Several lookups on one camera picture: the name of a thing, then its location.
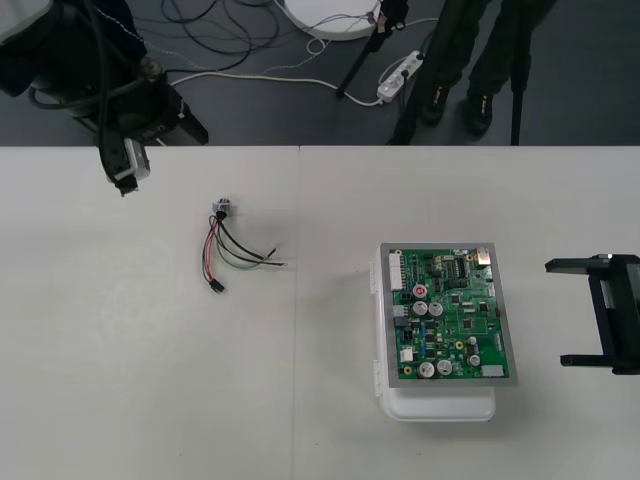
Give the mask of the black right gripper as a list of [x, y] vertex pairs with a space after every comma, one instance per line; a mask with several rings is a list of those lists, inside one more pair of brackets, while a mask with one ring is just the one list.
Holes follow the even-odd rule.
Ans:
[[544, 267], [547, 273], [555, 274], [588, 274], [592, 267], [589, 285], [602, 354], [562, 355], [560, 364], [610, 368], [614, 375], [638, 375], [639, 257], [600, 254], [591, 258], [554, 258]]

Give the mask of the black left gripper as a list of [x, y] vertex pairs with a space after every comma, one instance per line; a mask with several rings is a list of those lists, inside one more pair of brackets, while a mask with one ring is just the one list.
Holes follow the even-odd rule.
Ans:
[[172, 86], [131, 83], [112, 91], [112, 131], [121, 138], [145, 143], [177, 127], [197, 144], [209, 143], [208, 130]]

